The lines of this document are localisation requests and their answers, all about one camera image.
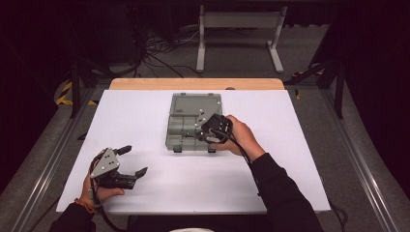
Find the dark background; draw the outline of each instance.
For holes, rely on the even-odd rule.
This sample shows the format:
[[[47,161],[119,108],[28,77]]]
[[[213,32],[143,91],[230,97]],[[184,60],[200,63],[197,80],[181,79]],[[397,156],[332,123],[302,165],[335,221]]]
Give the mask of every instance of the dark background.
[[[54,3],[7,1],[1,9],[0,97],[1,128],[5,134],[1,141],[6,148],[2,160],[7,161],[7,168],[1,168],[1,191],[57,110],[53,96],[58,86],[71,76],[68,73],[73,59],[71,48],[76,50],[75,54],[103,67],[134,62],[141,56],[143,44],[135,43],[124,6],[71,5],[62,12]],[[292,7],[284,24],[308,26],[333,22],[312,63],[334,58],[345,60],[346,82],[369,136],[410,196],[408,10],[407,5],[385,1],[364,3],[337,14],[333,8]],[[147,24],[172,41],[178,28],[197,23],[199,8],[138,6],[137,11],[138,23]]]

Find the white table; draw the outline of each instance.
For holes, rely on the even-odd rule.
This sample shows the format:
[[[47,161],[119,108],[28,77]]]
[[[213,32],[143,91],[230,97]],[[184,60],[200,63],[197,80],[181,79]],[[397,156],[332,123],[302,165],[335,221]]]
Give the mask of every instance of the white table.
[[[121,174],[147,174],[124,196],[107,200],[113,214],[263,214],[266,208],[243,158],[229,152],[168,151],[174,93],[219,93],[224,115],[246,122],[259,143],[297,183],[316,212],[330,206],[292,102],[285,90],[106,90],[73,166],[57,212],[81,193],[91,160],[106,147],[132,150],[119,157]]]

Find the person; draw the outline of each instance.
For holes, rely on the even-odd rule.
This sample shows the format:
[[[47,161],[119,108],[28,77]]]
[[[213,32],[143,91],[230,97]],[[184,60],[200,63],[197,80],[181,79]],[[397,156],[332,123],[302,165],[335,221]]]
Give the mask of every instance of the person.
[[[249,156],[251,173],[258,183],[260,197],[267,208],[265,218],[269,221],[269,229],[263,231],[323,231],[310,203],[299,191],[296,183],[287,176],[285,169],[280,167],[271,155],[266,153],[258,144],[251,129],[232,115],[226,116],[226,118],[232,121],[232,133],[236,141],[244,148]],[[242,155],[239,147],[230,140],[224,144],[212,144],[212,146],[217,151],[230,151],[235,155]],[[79,198],[70,204],[65,212],[51,224],[50,231],[79,232],[92,231],[95,229],[95,224],[92,222],[94,215],[93,201],[88,197],[87,193],[89,187],[90,181],[89,176],[87,176],[84,180],[83,190]],[[118,195],[124,195],[124,190],[120,188],[100,188],[97,196],[101,202],[104,202],[104,200],[109,197]],[[136,232],[147,231],[142,230],[144,226],[139,227],[141,230],[138,230],[138,226],[132,226],[132,228],[135,228]]]

